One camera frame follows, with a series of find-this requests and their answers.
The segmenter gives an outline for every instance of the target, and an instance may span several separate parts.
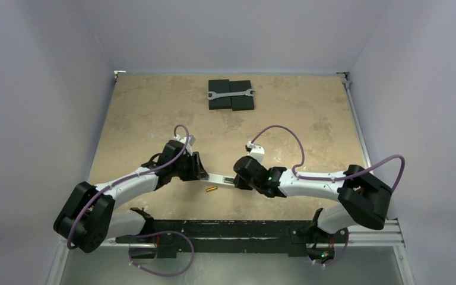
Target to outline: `gray wall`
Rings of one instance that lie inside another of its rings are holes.
[[[0,0],[0,284],[43,284],[113,75],[76,1]]]
[[[388,0],[81,0],[115,69],[348,71]]]
[[[417,282],[456,284],[456,0],[391,1],[351,75],[372,161],[407,158],[394,203]]]

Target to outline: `wrench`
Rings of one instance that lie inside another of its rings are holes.
[[[209,100],[214,100],[222,97],[231,97],[231,96],[250,96],[254,97],[252,94],[254,92],[254,89],[247,89],[245,91],[241,92],[229,92],[229,93],[216,93],[216,92],[209,92],[209,95],[207,96],[207,99]]]

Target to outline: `wooden board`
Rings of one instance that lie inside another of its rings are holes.
[[[255,110],[208,110],[207,82],[219,78],[251,80]],[[338,77],[123,75],[115,86],[89,182],[106,182],[134,171],[161,152],[176,124],[185,124],[195,136],[194,150],[210,173],[234,176],[233,164],[246,154],[244,145],[272,124],[287,126],[302,140],[306,160],[300,171],[332,172],[349,164],[363,165]],[[269,130],[257,143],[266,150],[267,168],[300,162],[297,142],[282,129]],[[205,182],[174,179],[118,211],[141,207],[158,219],[309,220],[317,208],[335,203],[309,197],[271,199],[233,188],[206,192],[208,187]]]

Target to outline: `gold battery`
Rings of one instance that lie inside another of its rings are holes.
[[[207,188],[206,191],[210,192],[210,191],[216,190],[216,189],[217,189],[217,186],[214,186],[214,187]]]

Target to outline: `open-end wrench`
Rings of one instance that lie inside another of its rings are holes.
[[[247,89],[245,91],[241,92],[230,92],[230,93],[216,93],[216,92],[209,92],[209,95],[207,96],[207,99],[209,100],[214,100],[222,97],[231,97],[231,96],[250,96],[254,97],[252,94],[254,92],[254,89]]]

